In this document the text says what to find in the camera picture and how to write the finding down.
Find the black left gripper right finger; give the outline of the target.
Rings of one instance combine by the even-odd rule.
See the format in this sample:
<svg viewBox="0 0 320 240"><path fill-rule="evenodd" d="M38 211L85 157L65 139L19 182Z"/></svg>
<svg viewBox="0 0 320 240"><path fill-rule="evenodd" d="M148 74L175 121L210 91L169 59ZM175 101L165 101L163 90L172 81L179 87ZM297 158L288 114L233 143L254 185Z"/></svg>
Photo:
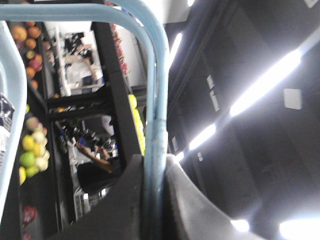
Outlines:
<svg viewBox="0 0 320 240"><path fill-rule="evenodd" d="M194 185L172 154L166 156L165 183L179 240L262 240L241 232L232 219Z"/></svg>

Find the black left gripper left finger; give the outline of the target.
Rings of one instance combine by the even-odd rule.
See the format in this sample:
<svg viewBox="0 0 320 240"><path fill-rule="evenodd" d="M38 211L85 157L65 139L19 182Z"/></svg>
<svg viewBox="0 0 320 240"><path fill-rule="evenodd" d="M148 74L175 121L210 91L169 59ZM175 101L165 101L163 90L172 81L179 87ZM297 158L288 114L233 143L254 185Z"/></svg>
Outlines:
<svg viewBox="0 0 320 240"><path fill-rule="evenodd" d="M89 213L50 240L140 240L143 160L134 154L109 193Z"/></svg>

